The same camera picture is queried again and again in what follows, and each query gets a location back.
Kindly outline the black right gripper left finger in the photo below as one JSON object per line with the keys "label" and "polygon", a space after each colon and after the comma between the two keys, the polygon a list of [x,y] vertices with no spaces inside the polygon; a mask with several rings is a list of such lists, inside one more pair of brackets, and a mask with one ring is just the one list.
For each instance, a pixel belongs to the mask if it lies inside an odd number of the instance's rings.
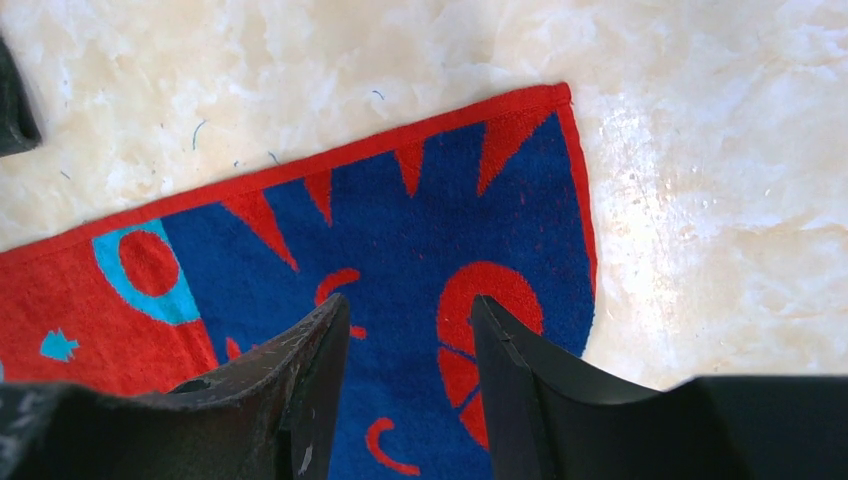
{"label": "black right gripper left finger", "polygon": [[349,346],[329,297],[289,330],[167,393],[1,387],[5,479],[324,479]]}

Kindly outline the red blue cloth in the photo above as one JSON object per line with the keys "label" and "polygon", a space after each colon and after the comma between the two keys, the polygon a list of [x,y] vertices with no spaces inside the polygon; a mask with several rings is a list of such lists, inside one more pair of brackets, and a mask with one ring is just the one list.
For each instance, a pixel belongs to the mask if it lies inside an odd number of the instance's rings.
{"label": "red blue cloth", "polygon": [[515,90],[1,254],[1,377],[167,391],[335,293],[330,477],[492,475],[479,295],[581,354],[596,252],[565,83]]}

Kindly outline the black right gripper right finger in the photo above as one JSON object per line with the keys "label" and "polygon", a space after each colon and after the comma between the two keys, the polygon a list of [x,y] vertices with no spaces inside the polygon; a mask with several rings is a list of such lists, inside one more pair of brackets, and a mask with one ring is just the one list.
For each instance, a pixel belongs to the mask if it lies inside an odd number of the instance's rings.
{"label": "black right gripper right finger", "polygon": [[472,306],[498,479],[843,479],[843,376],[700,376],[656,391]]}

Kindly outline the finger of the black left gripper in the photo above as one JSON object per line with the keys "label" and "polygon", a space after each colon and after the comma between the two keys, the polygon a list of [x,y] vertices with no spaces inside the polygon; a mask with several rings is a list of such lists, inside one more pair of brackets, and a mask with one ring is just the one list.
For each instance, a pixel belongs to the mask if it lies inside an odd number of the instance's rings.
{"label": "finger of the black left gripper", "polygon": [[1,40],[1,156],[37,148],[41,133],[13,55]]}

